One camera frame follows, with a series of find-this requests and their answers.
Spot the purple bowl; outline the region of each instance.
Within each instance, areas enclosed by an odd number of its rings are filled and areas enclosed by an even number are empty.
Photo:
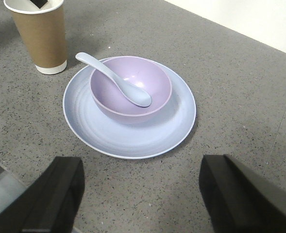
[[[141,123],[154,117],[172,94],[169,76],[156,63],[141,57],[112,57],[103,62],[117,75],[150,94],[149,107],[136,106],[128,101],[115,84],[98,70],[91,73],[92,97],[108,117],[124,124]]]

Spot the plate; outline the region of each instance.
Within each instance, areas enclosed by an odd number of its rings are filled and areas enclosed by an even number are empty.
[[[76,73],[63,96],[65,119],[76,136],[91,148],[121,159],[151,158],[179,145],[194,125],[195,99],[178,74],[155,63],[171,78],[172,96],[158,115],[134,125],[118,123],[96,106],[89,88],[92,67]]]

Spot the spoon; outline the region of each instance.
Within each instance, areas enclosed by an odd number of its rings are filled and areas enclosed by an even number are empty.
[[[76,59],[86,63],[89,66],[97,69],[105,76],[110,78],[114,84],[119,88],[121,93],[133,104],[140,107],[148,107],[151,105],[151,96],[142,88],[123,80],[120,76],[115,74],[110,68],[105,66],[95,57],[85,53],[79,52],[76,54]]]

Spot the granite surface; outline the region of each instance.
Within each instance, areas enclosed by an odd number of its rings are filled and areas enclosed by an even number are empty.
[[[163,0],[68,0],[68,66],[39,73],[0,1],[0,164],[31,184],[55,156],[80,156],[86,189],[75,220],[85,233],[213,232],[199,188],[202,155],[231,154],[286,190],[286,54]],[[103,155],[67,125],[62,98],[84,67],[136,55],[176,71],[197,104],[175,149],[146,160]]]

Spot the brown paper cup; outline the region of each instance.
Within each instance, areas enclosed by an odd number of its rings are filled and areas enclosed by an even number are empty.
[[[4,0],[37,70],[56,74],[67,65],[63,0],[39,9],[30,0]]]

